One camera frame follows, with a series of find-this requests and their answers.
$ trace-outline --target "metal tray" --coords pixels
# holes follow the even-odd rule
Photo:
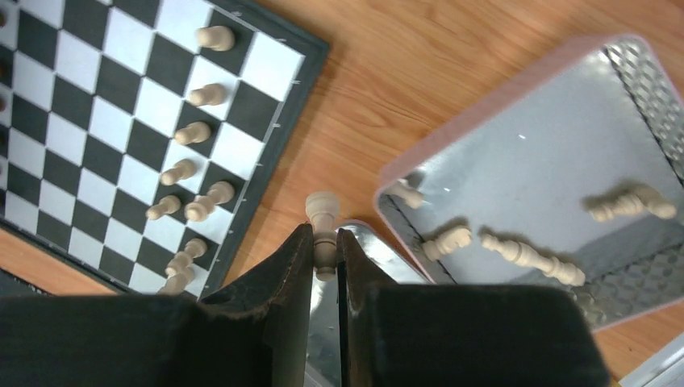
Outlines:
[[[539,60],[433,132],[381,172],[378,213],[437,283],[563,287],[481,247],[477,233],[513,235],[572,261],[586,285],[567,288],[592,327],[684,295],[684,110],[640,37],[583,37]],[[406,178],[417,210],[382,192]],[[651,185],[679,209],[595,222],[587,198]],[[474,241],[437,263],[420,244],[467,224]]]

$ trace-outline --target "wooden chess piece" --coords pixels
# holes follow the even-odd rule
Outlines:
[[[210,135],[211,130],[209,129],[209,125],[197,121],[196,123],[191,123],[187,127],[176,131],[176,133],[173,135],[173,138],[180,145],[187,145],[206,141]]]
[[[214,183],[206,196],[197,196],[194,202],[186,206],[186,218],[193,222],[202,222],[214,212],[216,205],[228,202],[234,196],[235,189],[226,181]]]
[[[159,181],[163,185],[174,185],[181,180],[192,177],[197,172],[197,167],[190,159],[178,161],[173,167],[161,174]]]
[[[218,83],[212,83],[190,92],[188,102],[195,106],[220,105],[226,100],[226,89]]]
[[[384,194],[397,196],[406,203],[410,208],[418,208],[423,204],[423,194],[417,189],[409,187],[403,181],[396,181],[385,189]]]
[[[484,248],[499,252],[505,260],[518,266],[538,268],[546,277],[556,278],[564,285],[584,285],[585,274],[574,264],[560,262],[555,256],[546,258],[531,246],[514,240],[501,241],[490,234],[480,235],[480,240]]]
[[[200,238],[193,238],[186,243],[182,252],[177,252],[173,259],[166,265],[165,273],[167,276],[175,276],[183,269],[193,264],[196,258],[203,256],[206,252],[206,243]]]
[[[473,235],[468,227],[458,226],[423,243],[423,250],[429,260],[437,262],[442,256],[451,254],[457,248],[468,246],[472,241]]]
[[[334,226],[340,214],[340,201],[332,192],[315,192],[307,198],[305,212],[314,228],[316,278],[330,281],[336,275],[337,232]]]
[[[195,36],[200,47],[214,51],[227,51],[235,45],[233,31],[224,26],[199,28]]]
[[[165,214],[173,214],[180,210],[181,200],[173,195],[164,196],[157,204],[151,206],[145,216],[150,220],[157,220]]]

